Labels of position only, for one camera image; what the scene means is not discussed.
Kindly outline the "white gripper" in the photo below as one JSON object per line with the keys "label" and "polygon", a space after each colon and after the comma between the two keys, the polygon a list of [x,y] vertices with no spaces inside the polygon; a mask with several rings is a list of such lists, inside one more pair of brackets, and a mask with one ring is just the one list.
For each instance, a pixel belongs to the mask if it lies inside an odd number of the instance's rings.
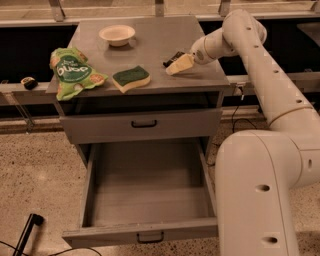
{"label": "white gripper", "polygon": [[222,57],[232,57],[234,49],[225,41],[222,29],[218,29],[198,39],[192,45],[190,54],[182,54],[173,59],[166,68],[166,73],[174,75],[190,69],[194,61],[205,65]]}

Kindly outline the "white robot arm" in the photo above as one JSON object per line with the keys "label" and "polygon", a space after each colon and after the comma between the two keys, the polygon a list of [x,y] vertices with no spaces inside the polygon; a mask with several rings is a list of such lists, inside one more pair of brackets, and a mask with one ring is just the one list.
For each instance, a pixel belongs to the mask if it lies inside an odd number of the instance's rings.
{"label": "white robot arm", "polygon": [[215,162],[221,256],[299,256],[289,191],[320,177],[320,116],[264,48],[267,32],[249,12],[230,12],[198,39],[200,65],[239,56],[268,127],[230,135]]}

